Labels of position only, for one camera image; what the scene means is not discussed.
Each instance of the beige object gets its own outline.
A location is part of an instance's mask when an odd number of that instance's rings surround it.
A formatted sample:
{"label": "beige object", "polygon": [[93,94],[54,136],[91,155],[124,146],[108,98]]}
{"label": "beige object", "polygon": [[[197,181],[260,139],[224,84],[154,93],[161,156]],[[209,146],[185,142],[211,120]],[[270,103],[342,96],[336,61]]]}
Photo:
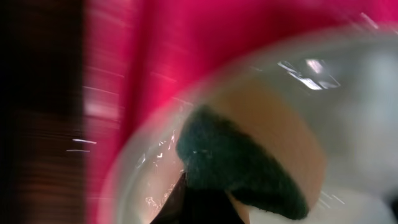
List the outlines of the beige object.
{"label": "beige object", "polygon": [[228,88],[207,103],[267,149],[290,174],[312,208],[322,187],[326,160],[303,120],[258,78]]}

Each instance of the pink fabric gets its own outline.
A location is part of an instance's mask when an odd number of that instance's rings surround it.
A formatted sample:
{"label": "pink fabric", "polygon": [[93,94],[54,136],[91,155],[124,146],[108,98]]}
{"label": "pink fabric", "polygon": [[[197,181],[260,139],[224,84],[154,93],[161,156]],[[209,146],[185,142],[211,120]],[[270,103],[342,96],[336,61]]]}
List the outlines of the pink fabric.
{"label": "pink fabric", "polygon": [[99,192],[122,146],[178,92],[260,47],[366,23],[364,15],[396,22],[397,10],[396,0],[88,1],[85,122],[97,142],[89,146],[89,222],[99,222]]}

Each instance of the dark green fabric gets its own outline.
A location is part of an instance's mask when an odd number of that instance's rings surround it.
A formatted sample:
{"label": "dark green fabric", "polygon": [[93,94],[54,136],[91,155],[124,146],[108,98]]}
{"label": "dark green fabric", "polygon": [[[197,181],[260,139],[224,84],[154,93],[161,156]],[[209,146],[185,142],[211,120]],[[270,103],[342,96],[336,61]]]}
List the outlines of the dark green fabric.
{"label": "dark green fabric", "polygon": [[309,209],[300,189],[264,151],[207,106],[188,118],[177,143],[189,187],[225,190],[243,204],[292,220],[306,217]]}

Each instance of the dark brown surface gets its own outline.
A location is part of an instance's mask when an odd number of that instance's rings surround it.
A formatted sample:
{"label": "dark brown surface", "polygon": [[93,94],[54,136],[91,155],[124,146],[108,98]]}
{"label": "dark brown surface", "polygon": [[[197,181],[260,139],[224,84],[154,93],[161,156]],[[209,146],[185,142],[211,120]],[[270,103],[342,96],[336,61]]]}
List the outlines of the dark brown surface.
{"label": "dark brown surface", "polygon": [[0,223],[84,223],[83,1],[1,4]]}

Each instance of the green sponge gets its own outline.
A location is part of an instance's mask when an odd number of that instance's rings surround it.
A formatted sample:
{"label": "green sponge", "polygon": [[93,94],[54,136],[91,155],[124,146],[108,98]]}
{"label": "green sponge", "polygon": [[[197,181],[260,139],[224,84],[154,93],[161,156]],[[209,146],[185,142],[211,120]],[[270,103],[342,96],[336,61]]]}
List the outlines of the green sponge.
{"label": "green sponge", "polygon": [[303,193],[264,151],[208,106],[191,114],[177,143],[188,187],[224,190],[243,204],[292,220],[305,218],[309,207]]}

